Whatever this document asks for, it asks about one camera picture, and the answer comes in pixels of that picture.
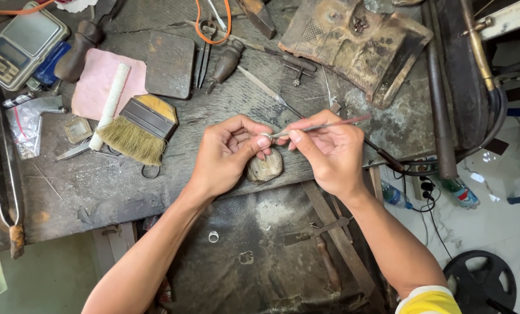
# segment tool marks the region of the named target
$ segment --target shirt sleeve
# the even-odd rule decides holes
[[[402,300],[396,314],[462,314],[452,292],[442,286],[414,289]]]

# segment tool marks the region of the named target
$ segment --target wooden workbench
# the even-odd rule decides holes
[[[208,15],[209,6],[206,1],[202,2],[202,11]],[[393,11],[387,0],[367,2],[369,7],[380,3],[380,12]],[[267,5],[278,32],[271,41],[250,24],[236,3],[231,3],[235,14],[231,33],[277,49],[278,39],[299,3],[299,0],[272,1]],[[219,1],[216,7],[224,8]],[[89,10],[75,15],[55,8],[50,11],[72,31],[75,31],[80,20],[88,19],[90,14]],[[404,8],[402,11],[420,21],[418,8]],[[146,61],[152,30],[190,37],[198,43],[194,28],[182,22],[183,19],[195,19],[195,14],[193,1],[127,0],[117,18],[106,28],[107,36],[101,49]],[[187,101],[168,99],[169,103],[177,107],[180,125],[167,146],[161,174],[154,180],[141,177],[141,165],[125,156],[112,158],[86,152],[55,163],[54,158],[75,146],[68,142],[63,128],[72,116],[44,115],[41,154],[20,164],[26,202],[26,242],[30,244],[59,238],[162,213],[188,181],[202,132],[207,125],[237,113],[269,124],[275,131],[296,120],[293,113],[277,104],[238,71],[207,95],[205,89],[212,82],[213,67],[222,50],[221,45],[213,47],[211,51],[204,82],[206,88],[195,90]],[[303,76],[301,85],[294,87],[292,81],[296,73],[284,68],[278,57],[246,48],[240,65],[305,116],[328,108],[329,93],[346,106],[349,116],[371,112],[372,120],[362,122],[359,126],[375,144],[398,159],[428,154],[434,149],[424,53],[415,63],[393,104],[386,110],[373,110],[364,100],[362,91],[321,66],[315,79]],[[74,85],[62,86],[66,106],[70,105],[73,90]],[[227,196],[272,189],[313,178],[312,169],[300,153],[289,152],[286,147],[275,148],[284,159],[283,174],[260,186],[243,180]],[[366,150],[365,165],[381,163],[382,160],[374,151]],[[34,164],[49,179],[62,200]],[[0,221],[0,250],[8,246],[8,231]]]

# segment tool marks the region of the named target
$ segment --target brush bristles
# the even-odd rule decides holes
[[[153,166],[161,166],[165,141],[118,116],[109,125],[95,131],[111,148],[135,160]]]

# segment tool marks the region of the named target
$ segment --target white cable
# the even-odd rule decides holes
[[[227,26],[225,26],[225,23],[223,23],[223,20],[222,20],[222,18],[221,18],[221,17],[219,17],[218,11],[217,11],[217,10],[215,10],[215,6],[214,6],[214,4],[213,4],[213,3],[211,3],[211,0],[208,0],[208,2],[209,2],[209,3],[210,3],[210,5],[211,5],[211,9],[212,9],[212,10],[214,10],[214,13],[215,13],[215,18],[217,18],[217,19],[218,19],[218,23],[219,23],[219,25],[220,25],[220,26],[222,27],[222,29],[223,29],[223,32],[227,32]]]
[[[113,116],[115,115],[115,111],[117,110],[117,105],[119,103],[120,94],[122,94],[122,89],[126,83],[130,68],[131,66],[128,64],[119,64],[117,74],[113,79],[113,83],[109,91],[109,96],[107,97],[107,102],[103,108],[103,115],[101,116],[101,120],[99,120],[99,124],[97,125],[96,129],[106,126],[113,121]],[[93,150],[101,150],[101,146],[103,146],[103,140],[101,139],[101,136],[94,132],[93,137],[89,142],[89,148]]]

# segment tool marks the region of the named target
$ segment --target black weight plate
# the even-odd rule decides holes
[[[484,257],[485,264],[477,270],[470,271],[466,261],[472,258]],[[505,292],[499,279],[505,272],[508,282],[508,291]],[[516,304],[516,280],[507,263],[497,255],[481,250],[473,250],[459,254],[444,268],[444,275],[448,279],[454,275],[457,281],[457,291],[454,299],[464,314],[497,314],[487,305],[487,299],[493,299],[509,309]]]

